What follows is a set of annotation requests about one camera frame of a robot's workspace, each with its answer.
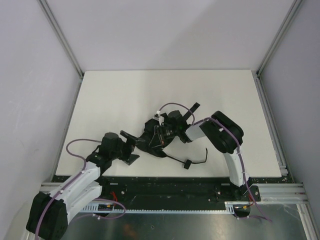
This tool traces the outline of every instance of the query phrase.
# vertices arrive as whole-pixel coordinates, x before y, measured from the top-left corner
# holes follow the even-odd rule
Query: black cable
[[[173,157],[173,156],[170,156],[170,155],[168,155],[168,154],[165,154],[168,158],[170,158],[170,159],[173,159],[173,160],[175,160],[175,161],[177,161],[177,162],[179,162],[179,163],[182,163],[182,164],[186,164],[186,162],[184,162],[184,161],[182,161],[182,160],[179,160],[179,159],[177,159],[177,158],[175,158],[175,157]],[[196,161],[196,162],[191,162],[191,164],[204,164],[204,163],[206,163],[207,162],[207,159],[208,159],[208,148],[205,148],[205,160],[204,161]]]

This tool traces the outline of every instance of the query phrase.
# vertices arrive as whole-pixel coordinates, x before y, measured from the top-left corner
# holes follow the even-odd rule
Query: white wall
[[[256,70],[293,0],[48,0],[81,68]]]
[[[306,0],[262,75],[280,137],[320,225],[320,1]]]
[[[0,33],[2,240],[50,175],[79,80],[36,0],[0,1]]]

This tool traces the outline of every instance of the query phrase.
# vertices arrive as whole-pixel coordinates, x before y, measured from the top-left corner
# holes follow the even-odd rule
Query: white table
[[[201,104],[196,120],[220,110],[244,131],[243,156],[251,177],[280,177],[280,169],[265,116],[250,70],[139,70],[87,71],[72,115],[56,175],[72,175],[83,162],[67,154],[65,146],[74,139],[101,140],[105,133],[124,130],[139,137],[144,123],[165,103],[176,102],[191,107]],[[169,113],[179,109],[167,106]],[[76,142],[70,150],[88,156],[97,144]],[[131,166],[115,160],[104,176],[137,177],[227,177],[225,159],[203,137],[188,144],[175,139],[165,152],[181,160],[201,161],[208,148],[205,164],[189,170],[169,158],[157,158],[135,149],[140,155]]]

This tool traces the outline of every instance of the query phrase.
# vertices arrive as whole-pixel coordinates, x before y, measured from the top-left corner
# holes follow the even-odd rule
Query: purple cable
[[[176,103],[176,102],[168,102],[166,103],[165,105],[163,105],[162,107],[160,107],[159,111],[161,111],[165,106],[168,106],[168,105],[178,105],[180,107],[183,107],[184,109],[186,109],[189,113],[191,113],[192,117],[193,117],[193,120],[192,120],[192,125],[195,124],[195,121],[196,121],[196,117],[194,115],[194,113],[189,109],[187,108],[186,106],[180,104],[180,103]]]
[[[122,203],[120,203],[120,202],[118,202],[118,201],[113,201],[113,200],[104,199],[104,198],[97,198],[97,199],[95,199],[95,200],[98,200],[98,201],[108,201],[108,202],[117,204],[117,205],[119,205],[119,206],[121,206],[121,207],[123,208],[123,212],[122,212],[120,215],[118,215],[118,216],[112,216],[112,217],[99,216],[99,215],[95,215],[95,214],[93,214],[93,213],[89,213],[89,214],[85,214],[85,215],[79,216],[79,217],[77,217],[77,218],[74,218],[74,219],[72,220],[72,223],[74,223],[75,221],[77,221],[77,220],[79,220],[79,219],[86,218],[86,217],[97,217],[97,218],[100,217],[101,219],[105,219],[105,220],[114,220],[114,219],[121,218],[123,215],[125,215],[125,213],[126,213],[126,211],[127,211],[126,207],[125,207]]]
[[[70,154],[71,156],[73,157],[77,157],[77,158],[80,158],[83,160],[83,167],[81,169],[81,171],[85,170],[86,169],[86,166],[87,166],[87,162],[86,162],[86,159],[83,157],[83,156],[80,156],[80,155],[77,155],[77,154],[74,154],[72,152],[69,151],[69,146],[70,144],[74,143],[74,142],[78,142],[78,141],[89,141],[89,142],[95,142],[95,143],[101,143],[101,141],[98,141],[98,140],[93,140],[93,139],[87,139],[87,138],[79,138],[79,139],[75,139],[75,140],[72,140],[71,142],[69,142],[66,147],[65,147],[65,150],[68,154]],[[78,179],[78,177],[80,177],[82,173],[79,172],[72,180],[70,180],[64,187],[61,188],[61,190],[65,190],[67,187],[70,186],[70,184],[72,184],[75,180]],[[39,221],[38,221],[38,224],[36,225],[36,229],[35,229],[35,234],[34,234],[34,240],[39,240],[39,230],[40,230],[40,226],[41,226],[41,223],[42,221],[44,220],[44,217],[49,209],[49,207],[51,206],[51,204],[54,202],[54,200],[59,196],[60,194],[60,191],[58,191],[51,199],[50,201],[47,203],[47,205],[45,206],[45,208],[43,209],[43,212],[41,213],[41,216],[39,218]]]
[[[243,160],[242,155],[241,155],[241,152],[240,152],[240,143],[239,143],[238,139],[237,139],[225,126],[223,126],[218,120],[216,120],[216,119],[214,119],[214,118],[212,118],[212,117],[206,117],[205,119],[202,119],[202,120],[200,120],[200,121],[197,121],[194,125],[199,124],[199,123],[201,123],[201,122],[204,122],[204,121],[206,121],[206,120],[210,120],[210,121],[218,124],[223,130],[225,130],[225,131],[233,138],[233,140],[235,141],[235,143],[236,143],[236,145],[237,145],[236,151],[237,151],[237,154],[238,154],[239,159],[240,159],[241,168],[242,168],[242,173],[243,173],[243,180],[244,180],[244,182],[245,182],[245,186],[246,186],[246,188],[247,188],[247,190],[248,190],[248,193],[250,194],[250,196],[251,196],[251,198],[252,198],[252,200],[253,200],[253,202],[254,202],[254,205],[255,205],[256,208],[259,210],[259,212],[263,215],[263,216],[249,216],[249,218],[259,218],[259,219],[263,218],[263,219],[265,219],[265,220],[268,220],[270,223],[272,223],[272,220],[265,215],[265,213],[262,211],[262,209],[260,208],[260,206],[257,204],[257,202],[256,202],[256,200],[255,200],[255,198],[254,198],[254,196],[253,196],[253,194],[252,194],[252,192],[251,192],[251,190],[250,190],[250,187],[249,187],[249,185],[248,185],[248,183],[247,183],[245,163],[244,163],[244,160]]]

